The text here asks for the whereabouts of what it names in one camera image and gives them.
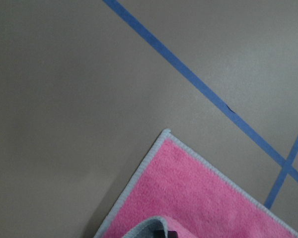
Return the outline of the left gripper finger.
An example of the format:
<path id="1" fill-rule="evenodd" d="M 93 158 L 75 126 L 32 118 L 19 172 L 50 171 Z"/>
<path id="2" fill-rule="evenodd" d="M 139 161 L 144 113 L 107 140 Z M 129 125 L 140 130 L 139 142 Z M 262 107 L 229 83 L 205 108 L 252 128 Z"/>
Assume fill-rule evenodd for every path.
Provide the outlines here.
<path id="1" fill-rule="evenodd" d="M 154 238 L 178 238 L 176 231 L 156 230 L 153 232 Z"/>

